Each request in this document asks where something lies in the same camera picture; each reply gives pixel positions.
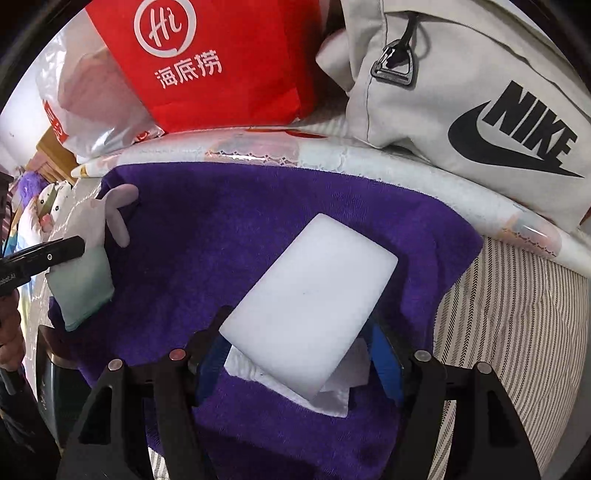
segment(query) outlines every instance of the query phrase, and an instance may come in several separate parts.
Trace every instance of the swoosh logo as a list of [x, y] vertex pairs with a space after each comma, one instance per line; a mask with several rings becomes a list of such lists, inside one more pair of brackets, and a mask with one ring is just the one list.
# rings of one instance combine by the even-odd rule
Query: swoosh logo
[[488, 143], [480, 135], [476, 121], [489, 103], [483, 103], [464, 113], [449, 128], [447, 132], [449, 143], [462, 157], [484, 165], [545, 171], [567, 177], [584, 178], [539, 158]]

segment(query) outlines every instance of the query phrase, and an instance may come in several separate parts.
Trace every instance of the white sponge block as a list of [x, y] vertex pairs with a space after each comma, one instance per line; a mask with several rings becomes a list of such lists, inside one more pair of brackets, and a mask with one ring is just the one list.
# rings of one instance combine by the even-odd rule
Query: white sponge block
[[220, 333], [311, 400], [367, 321], [398, 258], [318, 214], [226, 319]]

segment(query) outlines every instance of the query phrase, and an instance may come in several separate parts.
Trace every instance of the nike logo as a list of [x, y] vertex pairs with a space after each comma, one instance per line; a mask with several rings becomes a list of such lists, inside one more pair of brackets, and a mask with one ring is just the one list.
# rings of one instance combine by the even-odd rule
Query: nike logo
[[[555, 113], [539, 100], [536, 101], [532, 94], [526, 93], [522, 98], [521, 93], [522, 87], [511, 82], [482, 120], [494, 127], [502, 118], [499, 127], [501, 132], [519, 143], [523, 142], [530, 150], [538, 147], [537, 157], [491, 144], [482, 138], [478, 131], [478, 118], [490, 101], [464, 113], [452, 123], [447, 133], [452, 147], [468, 160], [485, 165], [583, 178], [563, 169], [562, 162], [557, 158], [560, 153], [570, 152], [568, 143], [576, 141], [577, 135], [563, 121], [556, 121]], [[558, 132], [562, 132], [560, 138], [550, 148], [552, 136]]]

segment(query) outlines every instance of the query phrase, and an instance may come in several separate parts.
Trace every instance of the plastic bag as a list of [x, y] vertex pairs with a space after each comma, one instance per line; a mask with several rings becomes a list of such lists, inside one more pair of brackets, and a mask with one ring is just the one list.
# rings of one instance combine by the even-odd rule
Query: plastic bag
[[287, 125], [316, 106], [326, 1], [94, 0], [87, 11], [169, 133]]
[[39, 56], [37, 87], [58, 140], [78, 163], [164, 133], [85, 10]]

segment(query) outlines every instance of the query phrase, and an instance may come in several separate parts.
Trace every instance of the black zipper pull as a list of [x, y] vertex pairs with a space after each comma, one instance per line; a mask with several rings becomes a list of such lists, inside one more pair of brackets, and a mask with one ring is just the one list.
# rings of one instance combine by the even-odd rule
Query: black zipper pull
[[[417, 61], [410, 46], [410, 41], [417, 31], [417, 25], [418, 13], [409, 12], [408, 24], [402, 38], [394, 40], [384, 47], [382, 56], [372, 66], [372, 77], [393, 85], [412, 85], [416, 77]], [[395, 70], [405, 64], [408, 64], [407, 72]]]

